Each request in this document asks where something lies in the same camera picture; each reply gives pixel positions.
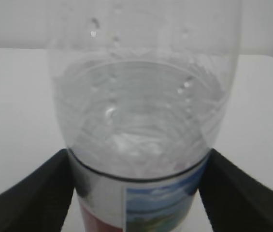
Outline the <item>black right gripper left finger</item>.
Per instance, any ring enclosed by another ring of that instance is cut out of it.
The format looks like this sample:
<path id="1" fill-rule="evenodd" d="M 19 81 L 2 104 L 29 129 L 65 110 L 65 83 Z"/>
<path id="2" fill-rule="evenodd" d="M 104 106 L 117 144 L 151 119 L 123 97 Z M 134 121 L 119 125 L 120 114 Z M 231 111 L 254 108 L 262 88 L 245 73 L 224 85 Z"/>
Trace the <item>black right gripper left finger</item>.
<path id="1" fill-rule="evenodd" d="M 66 149 L 0 194 L 0 232 L 59 232 L 74 191 Z"/>

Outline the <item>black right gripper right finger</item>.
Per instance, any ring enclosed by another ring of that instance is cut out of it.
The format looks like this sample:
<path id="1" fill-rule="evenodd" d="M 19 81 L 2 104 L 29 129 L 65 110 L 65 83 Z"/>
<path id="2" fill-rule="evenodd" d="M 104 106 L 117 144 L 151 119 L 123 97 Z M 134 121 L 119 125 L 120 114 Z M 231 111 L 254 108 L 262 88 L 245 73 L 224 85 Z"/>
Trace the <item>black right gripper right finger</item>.
<path id="1" fill-rule="evenodd" d="M 273 190 L 212 149 L 199 185 L 215 232 L 273 232 Z"/>

